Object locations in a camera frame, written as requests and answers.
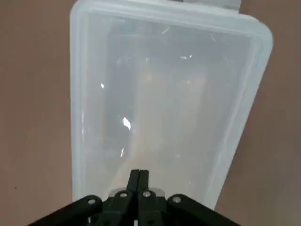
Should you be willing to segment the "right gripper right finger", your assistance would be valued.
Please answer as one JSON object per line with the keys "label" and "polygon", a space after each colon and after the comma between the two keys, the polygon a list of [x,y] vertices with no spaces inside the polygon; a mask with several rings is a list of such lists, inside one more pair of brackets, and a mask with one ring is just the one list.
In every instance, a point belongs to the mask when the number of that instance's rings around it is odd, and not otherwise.
{"label": "right gripper right finger", "polygon": [[149,172],[140,170],[139,225],[235,226],[236,223],[186,195],[165,198],[149,188]]}

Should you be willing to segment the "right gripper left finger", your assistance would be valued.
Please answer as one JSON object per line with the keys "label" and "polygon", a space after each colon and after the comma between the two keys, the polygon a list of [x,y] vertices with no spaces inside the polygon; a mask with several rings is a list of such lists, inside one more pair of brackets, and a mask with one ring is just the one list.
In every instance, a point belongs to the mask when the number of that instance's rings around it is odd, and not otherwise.
{"label": "right gripper left finger", "polygon": [[138,225],[141,171],[132,170],[126,188],[113,191],[105,201],[85,196],[32,223],[31,226],[136,226]]}

